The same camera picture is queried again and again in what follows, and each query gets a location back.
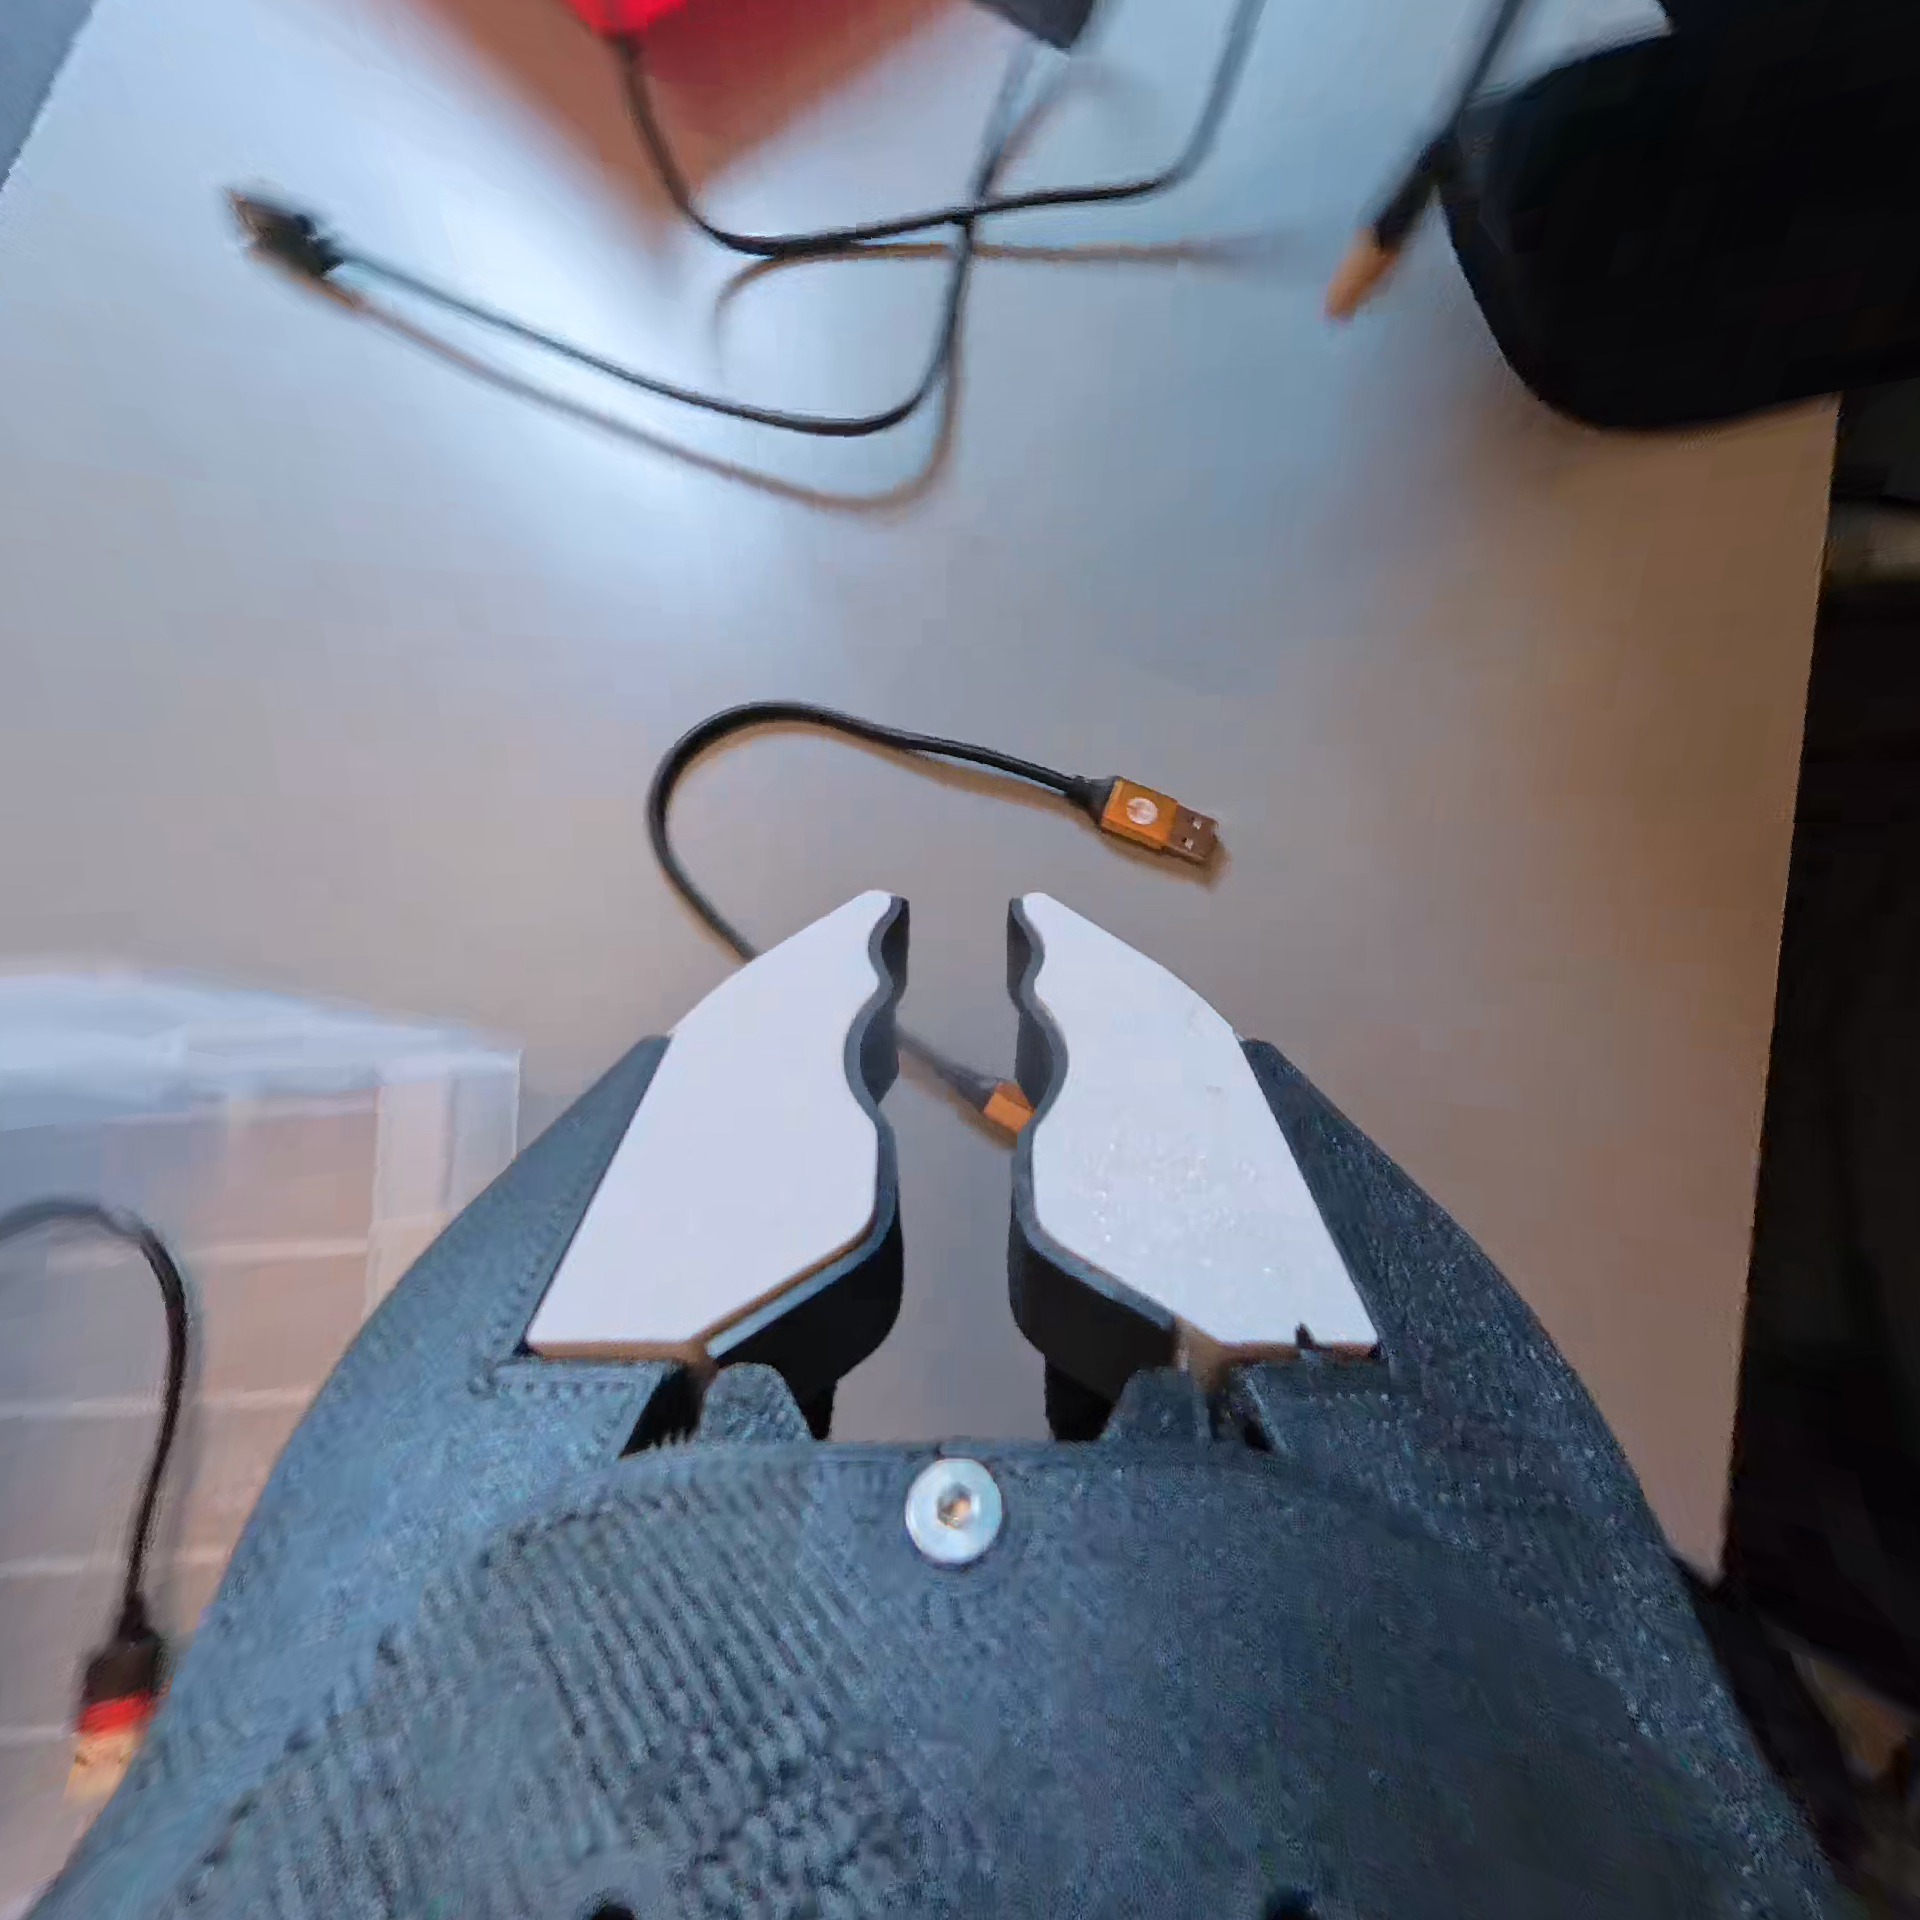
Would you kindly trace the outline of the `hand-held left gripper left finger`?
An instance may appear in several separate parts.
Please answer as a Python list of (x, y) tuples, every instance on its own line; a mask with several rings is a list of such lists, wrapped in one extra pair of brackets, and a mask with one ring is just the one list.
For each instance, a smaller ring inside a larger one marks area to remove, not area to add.
[(868, 892), (668, 1033), (524, 1336), (542, 1360), (743, 1363), (832, 1388), (902, 1297), (896, 1081), (908, 904)]

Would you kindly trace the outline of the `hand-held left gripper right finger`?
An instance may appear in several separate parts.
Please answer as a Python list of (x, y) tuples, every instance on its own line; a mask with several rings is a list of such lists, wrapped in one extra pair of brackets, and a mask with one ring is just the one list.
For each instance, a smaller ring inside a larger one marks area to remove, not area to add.
[(1236, 1029), (1054, 896), (1008, 909), (1016, 1083), (1008, 1289), (1068, 1379), (1367, 1360), (1375, 1321)]

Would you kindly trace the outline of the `short black cable orange plugs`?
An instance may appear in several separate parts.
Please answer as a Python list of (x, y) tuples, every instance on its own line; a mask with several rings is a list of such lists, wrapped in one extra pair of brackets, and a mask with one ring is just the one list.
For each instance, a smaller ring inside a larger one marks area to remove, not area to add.
[(684, 862), (670, 824), (684, 777), (738, 737), (783, 730), (836, 737), (863, 752), (930, 770), (981, 776), (1028, 787), (1085, 819), (1092, 830), (1143, 858), (1208, 870), (1219, 859), (1219, 824), (1205, 812), (1127, 776), (1075, 776), (952, 737), (886, 728), (870, 717), (796, 700), (762, 700), (715, 712), (688, 730), (656, 764), (644, 796), (644, 832), (656, 868), (690, 916), (747, 968), (762, 949), (708, 899)]

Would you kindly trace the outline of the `long black cable orange plug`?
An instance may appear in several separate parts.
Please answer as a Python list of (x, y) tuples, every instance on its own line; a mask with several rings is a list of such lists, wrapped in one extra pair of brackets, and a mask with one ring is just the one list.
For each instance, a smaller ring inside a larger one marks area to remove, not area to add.
[(1530, 2), (1487, 5), (1478, 26), (1472, 59), (1459, 83), (1450, 89), (1430, 133), (1399, 174), (1391, 189), (1375, 205), (1372, 217), (1356, 230), (1346, 254), (1339, 259), (1325, 296), (1330, 321), (1350, 321), (1375, 296), (1387, 274), (1399, 265), (1402, 254), (1423, 219), (1430, 203), (1443, 196), (1456, 170), (1456, 138), (1468, 110), (1487, 83), (1499, 56), (1512, 40)]

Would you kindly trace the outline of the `clear plastic box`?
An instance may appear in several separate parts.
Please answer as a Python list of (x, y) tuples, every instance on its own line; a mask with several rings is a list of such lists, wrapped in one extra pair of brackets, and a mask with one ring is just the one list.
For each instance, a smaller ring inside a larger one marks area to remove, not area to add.
[[(519, 1054), (458, 1027), (123, 969), (6, 972), (5, 1212), (140, 1217), (182, 1269), (182, 1420), (148, 1598), (186, 1651), (291, 1430), (399, 1273), (512, 1158)], [(147, 1264), (96, 1232), (5, 1246), (5, 1916), (92, 1808), (66, 1794), (160, 1418)]]

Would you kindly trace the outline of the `dark furniture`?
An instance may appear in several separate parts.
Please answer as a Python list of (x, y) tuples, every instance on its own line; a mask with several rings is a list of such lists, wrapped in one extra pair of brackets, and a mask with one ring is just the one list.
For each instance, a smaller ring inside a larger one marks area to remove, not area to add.
[(1915, 1916), (1915, 381), (1839, 402), (1720, 1568), (1835, 1875)]

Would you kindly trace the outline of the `red box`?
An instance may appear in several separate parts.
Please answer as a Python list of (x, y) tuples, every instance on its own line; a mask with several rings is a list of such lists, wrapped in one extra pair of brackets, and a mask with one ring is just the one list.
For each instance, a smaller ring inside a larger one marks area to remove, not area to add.
[(565, 2), (607, 48), (634, 42), (656, 120), (695, 148), (762, 144), (877, 74), (944, 2)]

